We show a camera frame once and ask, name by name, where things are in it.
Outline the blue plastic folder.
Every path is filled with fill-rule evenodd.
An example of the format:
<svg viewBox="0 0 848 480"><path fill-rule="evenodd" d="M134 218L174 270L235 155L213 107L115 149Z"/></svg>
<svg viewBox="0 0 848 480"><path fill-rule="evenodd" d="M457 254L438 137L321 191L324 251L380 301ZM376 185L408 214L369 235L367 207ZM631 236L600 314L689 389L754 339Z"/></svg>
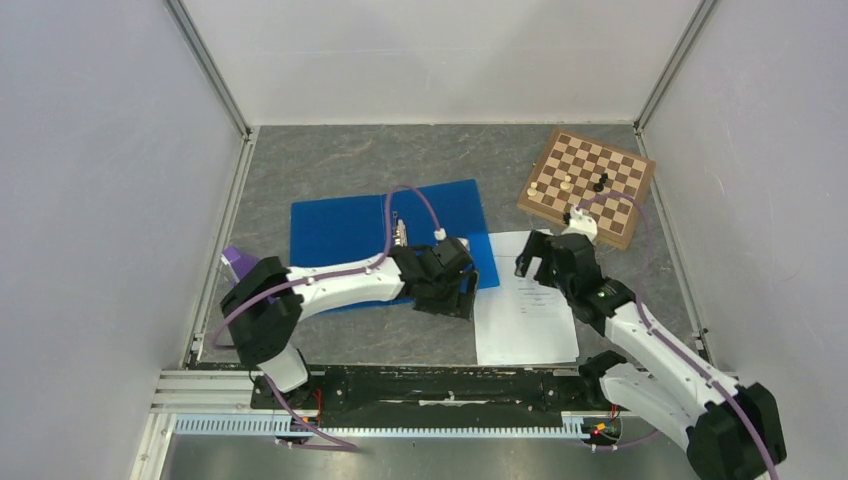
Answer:
<svg viewBox="0 0 848 480"><path fill-rule="evenodd" d="M479 272L478 288L500 284L489 231L474 179L424 186L439 224L450 236L465 238ZM296 202L290 211L289 260L297 267L348 263L375 256L385 241L386 195L339 197ZM408 243L434 246L435 224L420 198L410 190L393 195L391 214L405 223Z"/></svg>

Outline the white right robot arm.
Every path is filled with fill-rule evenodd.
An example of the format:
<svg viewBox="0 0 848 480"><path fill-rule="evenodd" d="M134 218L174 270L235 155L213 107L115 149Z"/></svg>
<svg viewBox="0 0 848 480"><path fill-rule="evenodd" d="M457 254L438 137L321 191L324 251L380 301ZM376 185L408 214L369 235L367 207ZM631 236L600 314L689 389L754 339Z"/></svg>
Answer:
<svg viewBox="0 0 848 480"><path fill-rule="evenodd" d="M674 337L624 283L604 275L584 234L531 232L515 274L558 290L575 319L618 346L578 369L577 392L591 408L622 407L686 454L701 479L777 478L787 457L776 399L743 385Z"/></svg>

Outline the white paper sheet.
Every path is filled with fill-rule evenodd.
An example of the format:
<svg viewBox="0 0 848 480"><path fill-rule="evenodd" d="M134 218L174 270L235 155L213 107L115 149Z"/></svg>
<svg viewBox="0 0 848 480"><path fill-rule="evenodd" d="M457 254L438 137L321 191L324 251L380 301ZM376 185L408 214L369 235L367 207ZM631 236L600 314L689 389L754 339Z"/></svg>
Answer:
<svg viewBox="0 0 848 480"><path fill-rule="evenodd" d="M514 274L527 231L489 235L499 278L480 290L474 304L477 363L482 366L533 366L573 363L579 357L572 312L556 289L528 273Z"/></svg>

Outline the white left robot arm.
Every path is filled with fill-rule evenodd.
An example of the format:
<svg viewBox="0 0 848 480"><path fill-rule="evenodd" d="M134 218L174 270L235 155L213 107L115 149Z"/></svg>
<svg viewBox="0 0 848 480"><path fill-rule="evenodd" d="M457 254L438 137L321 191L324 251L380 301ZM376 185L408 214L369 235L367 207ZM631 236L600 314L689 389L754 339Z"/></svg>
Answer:
<svg viewBox="0 0 848 480"><path fill-rule="evenodd" d="M391 245L363 260L323 267L286 267L258 260L224 296L220 308L240 362L256 368L291 408L307 405L314 383L292 344L298 324L320 313L369 302L409 300L416 311L469 319L479 272L466 241Z"/></svg>

